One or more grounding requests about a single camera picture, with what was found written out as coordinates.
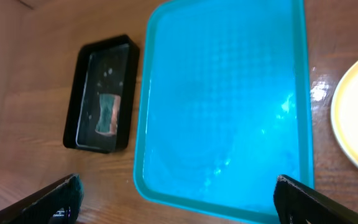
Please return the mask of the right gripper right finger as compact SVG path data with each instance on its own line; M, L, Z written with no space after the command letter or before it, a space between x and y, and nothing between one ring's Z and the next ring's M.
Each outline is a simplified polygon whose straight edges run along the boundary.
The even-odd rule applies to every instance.
M358 224L358 213L287 175L277 178L273 201L280 223Z

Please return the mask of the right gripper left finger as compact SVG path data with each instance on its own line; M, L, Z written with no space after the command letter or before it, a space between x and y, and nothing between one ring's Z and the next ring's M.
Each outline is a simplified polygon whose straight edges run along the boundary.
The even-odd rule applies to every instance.
M78 174L70 174L0 210L0 224L75 223L84 188Z

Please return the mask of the brown cleaning sponge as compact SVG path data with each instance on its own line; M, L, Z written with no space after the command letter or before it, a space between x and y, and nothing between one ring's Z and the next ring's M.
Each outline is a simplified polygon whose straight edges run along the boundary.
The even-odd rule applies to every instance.
M117 134L121 97L103 93L99 96L100 114L95 131L103 136Z

